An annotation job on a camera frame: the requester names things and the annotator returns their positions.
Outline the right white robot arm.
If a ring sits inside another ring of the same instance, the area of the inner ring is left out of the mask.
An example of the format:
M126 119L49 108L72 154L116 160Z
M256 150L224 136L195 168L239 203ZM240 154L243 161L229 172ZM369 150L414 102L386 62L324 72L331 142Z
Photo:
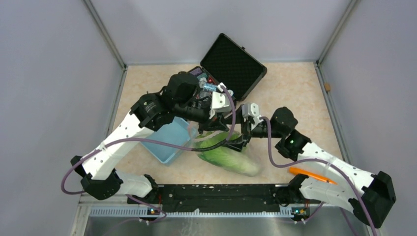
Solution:
M294 164L332 180L327 183L306 174L298 174L290 183L289 198L295 203L318 200L345 209L362 223L379 229L396 202L389 174L362 170L329 154L296 130L298 120L287 108L275 110L269 121L259 115L259 108L242 105L236 111L243 139L267 138L268 153L275 148Z

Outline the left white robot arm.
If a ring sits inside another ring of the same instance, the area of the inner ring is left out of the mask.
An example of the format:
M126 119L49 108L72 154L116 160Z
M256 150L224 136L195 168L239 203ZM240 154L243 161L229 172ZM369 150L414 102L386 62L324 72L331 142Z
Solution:
M145 203L157 199L154 180L116 170L116 165L136 146L175 117L207 123L214 120L216 109L228 104L224 84L215 87L209 108L191 105L199 90L197 77L179 72L158 92L146 93L134 103L119 126L99 146L83 157L75 156L71 164L81 179L84 192L97 200L114 195L135 195Z

